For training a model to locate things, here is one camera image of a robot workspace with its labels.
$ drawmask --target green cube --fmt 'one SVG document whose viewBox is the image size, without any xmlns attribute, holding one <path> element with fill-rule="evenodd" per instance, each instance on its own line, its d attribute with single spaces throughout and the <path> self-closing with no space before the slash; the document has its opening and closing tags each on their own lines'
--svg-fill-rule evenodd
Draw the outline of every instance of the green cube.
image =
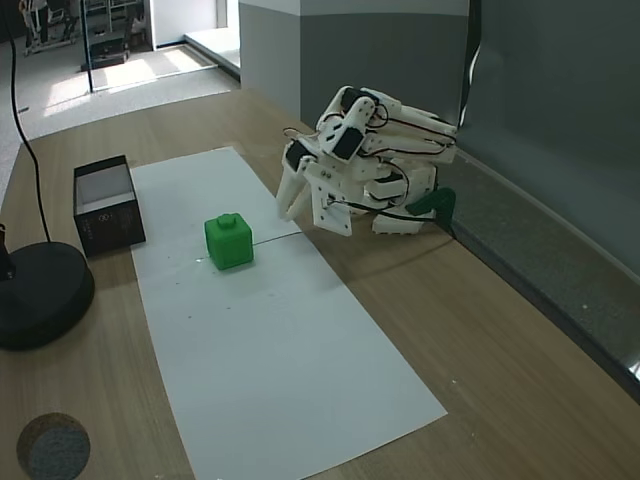
<svg viewBox="0 0 640 480">
<path fill-rule="evenodd" d="M 253 261 L 253 234 L 238 213 L 222 215 L 204 224 L 207 249 L 218 270 Z"/>
</svg>

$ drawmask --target white robotic arm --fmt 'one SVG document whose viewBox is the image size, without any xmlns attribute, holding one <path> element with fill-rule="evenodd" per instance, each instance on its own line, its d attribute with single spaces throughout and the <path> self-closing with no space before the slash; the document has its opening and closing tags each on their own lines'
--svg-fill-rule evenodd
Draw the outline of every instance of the white robotic arm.
<svg viewBox="0 0 640 480">
<path fill-rule="evenodd" d="M 316 133 L 298 135 L 285 149 L 280 216 L 294 219 L 311 200 L 314 223 L 341 235 L 351 235 L 353 211 L 377 213 L 377 233 L 417 233 L 443 202 L 452 213 L 455 194 L 434 194 L 436 165 L 453 161 L 456 133 L 432 113 L 374 90 L 344 87 Z"/>
</svg>

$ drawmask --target white wall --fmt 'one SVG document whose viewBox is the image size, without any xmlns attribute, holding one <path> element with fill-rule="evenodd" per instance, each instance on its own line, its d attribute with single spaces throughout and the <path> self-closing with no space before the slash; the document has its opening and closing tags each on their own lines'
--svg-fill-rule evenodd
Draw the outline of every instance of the white wall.
<svg viewBox="0 0 640 480">
<path fill-rule="evenodd" d="M 184 34 L 216 27 L 215 0 L 150 0 L 155 46 L 184 40 Z"/>
</svg>

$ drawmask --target dark gray panel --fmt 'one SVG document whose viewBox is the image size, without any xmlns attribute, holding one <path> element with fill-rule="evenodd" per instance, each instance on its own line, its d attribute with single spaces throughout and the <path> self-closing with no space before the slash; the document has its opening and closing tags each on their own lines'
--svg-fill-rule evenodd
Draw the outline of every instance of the dark gray panel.
<svg viewBox="0 0 640 480">
<path fill-rule="evenodd" d="M 640 3 L 496 0 L 464 148 L 640 274 Z"/>
<path fill-rule="evenodd" d="M 300 17 L 240 4 L 242 86 L 300 117 Z"/>
<path fill-rule="evenodd" d="M 467 18 L 354 14 L 302 18 L 302 119 L 314 125 L 344 85 L 374 88 L 457 123 Z"/>
</svg>

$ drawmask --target wire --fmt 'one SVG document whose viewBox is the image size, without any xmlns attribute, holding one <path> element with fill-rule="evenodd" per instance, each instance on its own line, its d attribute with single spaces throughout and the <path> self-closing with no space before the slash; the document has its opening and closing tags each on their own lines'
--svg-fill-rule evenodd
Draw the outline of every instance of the wire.
<svg viewBox="0 0 640 480">
<path fill-rule="evenodd" d="M 397 148 L 383 148 L 383 149 L 380 149 L 380 150 L 376 150 L 375 152 L 368 153 L 366 155 L 361 155 L 361 157 L 362 158 L 377 157 L 377 156 L 379 156 L 379 155 L 381 155 L 383 153 L 386 153 L 386 152 L 404 153 L 404 154 L 407 154 L 407 155 L 433 155 L 433 156 L 438 156 L 438 155 L 442 155 L 447 150 L 447 148 L 449 148 L 449 147 L 442 146 L 442 150 L 437 151 L 437 152 L 411 152 L 409 150 L 399 150 Z"/>
<path fill-rule="evenodd" d="M 7 32 L 7 36 L 9 37 L 9 43 L 11 44 L 11 109 L 13 111 L 13 121 L 16 124 L 18 133 L 20 134 L 20 138 L 22 139 L 22 143 L 24 143 L 24 146 L 29 151 L 29 155 L 31 155 L 31 159 L 33 160 L 33 165 L 36 173 L 36 195 L 38 197 L 38 209 L 40 210 L 40 220 L 42 221 L 42 228 L 44 229 L 44 234 L 47 237 L 47 242 L 51 243 L 51 235 L 49 235 L 49 227 L 47 226 L 47 219 L 44 215 L 44 208 L 42 206 L 42 191 L 40 187 L 40 165 L 38 163 L 36 154 L 33 151 L 33 148 L 31 148 L 31 144 L 29 143 L 27 136 L 24 134 L 24 131 L 22 130 L 22 125 L 20 124 L 20 115 L 18 114 L 18 100 L 16 96 L 16 71 L 17 71 L 18 54 L 16 49 L 16 42 L 11 33 L 9 22 L 7 21 L 7 12 L 5 11 L 3 0 L 0 0 L 0 9 L 2 9 L 2 20 L 4 22 L 4 28 L 5 28 L 5 31 Z"/>
<path fill-rule="evenodd" d="M 393 167 L 396 170 L 398 170 L 400 172 L 400 174 L 404 177 L 404 181 L 407 182 L 407 189 L 404 192 L 404 198 L 402 199 L 402 202 L 399 202 L 399 205 L 402 205 L 409 198 L 409 192 L 411 191 L 411 181 L 409 180 L 409 175 L 407 175 L 407 173 L 402 168 L 400 168 L 398 165 L 396 165 L 393 162 L 389 162 L 387 160 L 382 160 L 382 159 L 380 159 L 380 162 L 384 163 L 385 165 L 389 165 L 390 167 Z"/>
<path fill-rule="evenodd" d="M 435 135 L 440 135 L 441 137 L 448 138 L 449 140 L 451 140 L 451 143 L 449 143 L 448 146 L 455 145 L 455 143 L 456 143 L 456 137 L 454 137 L 452 135 L 448 135 L 446 133 L 438 132 L 436 130 L 432 130 L 432 129 L 427 128 L 427 127 L 421 127 L 420 125 L 416 125 L 414 123 L 405 122 L 404 120 L 398 120 L 397 118 L 390 118 L 389 121 L 390 122 L 394 122 L 394 123 L 399 123 L 401 125 L 406 125 L 407 127 L 417 128 L 418 130 L 423 130 L 425 132 L 433 133 Z"/>
<path fill-rule="evenodd" d="M 378 105 L 378 106 L 384 109 L 384 111 L 386 112 L 386 116 L 385 116 L 384 118 L 382 118 L 382 117 L 380 117 L 380 116 L 378 115 L 378 113 L 377 113 L 377 112 L 374 114 L 374 116 L 379 117 L 379 118 L 380 118 L 384 123 L 383 123 L 382 125 L 370 125 L 369 123 L 367 123 L 367 127 L 369 127 L 369 128 L 374 128 L 374 129 L 377 129 L 377 128 L 384 128 L 384 127 L 386 127 L 386 126 L 389 124 L 389 120 L 390 120 L 390 117 L 389 117 L 389 110 L 387 109 L 387 107 L 385 107 L 385 106 L 384 106 L 384 105 L 382 105 L 382 104 L 380 104 L 380 105 Z"/>
<path fill-rule="evenodd" d="M 295 233 L 288 233 L 287 235 L 282 235 L 280 237 L 276 237 L 276 238 L 271 238 L 269 240 L 263 240 L 262 242 L 258 242 L 258 243 L 254 243 L 253 246 L 257 247 L 258 245 L 264 245 L 265 243 L 271 243 L 271 242 L 275 242 L 276 240 L 281 240 L 283 238 L 288 238 L 288 237 L 295 237 L 296 235 L 302 235 L 304 232 L 295 232 Z"/>
<path fill-rule="evenodd" d="M 395 207 L 395 205 L 392 205 L 392 204 L 390 204 L 385 208 L 373 208 L 373 207 L 368 207 L 366 205 L 362 205 L 360 203 L 343 202 L 340 200 L 335 200 L 333 202 L 330 202 L 329 205 L 333 205 L 334 203 L 346 205 L 347 207 L 351 207 L 351 208 L 357 208 L 358 210 L 364 210 L 365 212 L 369 212 L 369 213 L 376 213 L 378 215 L 382 215 L 383 217 L 394 218 L 396 220 L 404 220 L 407 222 L 436 223 L 435 219 L 433 218 L 406 217 L 403 215 L 396 215 L 395 213 L 389 213 L 387 210 Z"/>
</svg>

